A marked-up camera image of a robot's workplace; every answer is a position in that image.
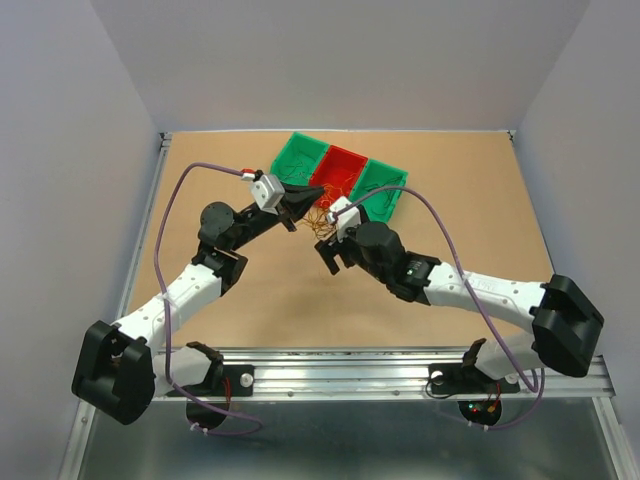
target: metal floor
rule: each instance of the metal floor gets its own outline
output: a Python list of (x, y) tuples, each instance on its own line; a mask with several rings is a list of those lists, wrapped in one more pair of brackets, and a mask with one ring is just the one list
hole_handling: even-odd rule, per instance
[[(529, 405), (506, 400), (503, 419)], [(454, 401), (256, 402), (241, 408), (264, 430), (212, 438), (189, 431), (184, 408), (154, 402), (127, 427), (97, 412), (80, 478), (617, 478), (590, 398), (546, 399), (528, 421), (498, 432), (444, 417), (458, 414)]]

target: green container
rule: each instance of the green container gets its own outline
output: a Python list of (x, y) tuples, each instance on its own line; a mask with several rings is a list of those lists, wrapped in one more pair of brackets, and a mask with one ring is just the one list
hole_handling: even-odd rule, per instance
[[(387, 185), (404, 186), (407, 183), (409, 174), (404, 170), (392, 167), (386, 163), (369, 159), (353, 187), (349, 200), (352, 202), (364, 197), (371, 190)], [(362, 205), (367, 210), (369, 219), (376, 222), (388, 222), (396, 208), (401, 190), (389, 190), (380, 192), (365, 200)]]
[(271, 164), (271, 173), (289, 185), (309, 185), (329, 144), (295, 132)]

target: gray wall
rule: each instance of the gray wall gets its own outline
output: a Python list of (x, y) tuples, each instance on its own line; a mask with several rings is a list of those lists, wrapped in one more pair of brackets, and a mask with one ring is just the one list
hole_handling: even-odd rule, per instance
[(601, 350), (640, 458), (640, 2), (593, 0), (516, 135), (557, 271), (605, 316)]
[(88, 0), (4, 2), (0, 64), (0, 465), (54, 478), (83, 332), (115, 313), (157, 134)]
[(158, 127), (515, 128), (589, 0), (92, 0)]

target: white cable clip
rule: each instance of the white cable clip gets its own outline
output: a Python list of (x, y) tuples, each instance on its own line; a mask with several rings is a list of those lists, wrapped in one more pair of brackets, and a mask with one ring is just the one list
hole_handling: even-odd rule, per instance
[(253, 182), (256, 179), (256, 172), (251, 170), (250, 168), (242, 169), (242, 176), (240, 180), (243, 182)]

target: brown tabletop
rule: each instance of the brown tabletop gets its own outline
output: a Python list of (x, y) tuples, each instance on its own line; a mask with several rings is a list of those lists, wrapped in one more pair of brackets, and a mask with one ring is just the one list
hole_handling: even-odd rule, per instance
[[(269, 166), (291, 132), (174, 134), (134, 286), (131, 309), (156, 295), (152, 249), (175, 182), (195, 161), (236, 169)], [(466, 270), (546, 281), (551, 266), (506, 133), (309, 132), (308, 135), (409, 172), (407, 185), (435, 206)], [(252, 202), (237, 177), (194, 170), (169, 217), (160, 263), (167, 282), (197, 246), (199, 216), (213, 201)], [(389, 222), (408, 250), (451, 262), (427, 209), (403, 194)], [(307, 227), (277, 226), (243, 247), (240, 281), (175, 335), (214, 347), (468, 346), (489, 331), (477, 313), (402, 302), (360, 269), (331, 276)], [(515, 327), (496, 321), (504, 334)]]

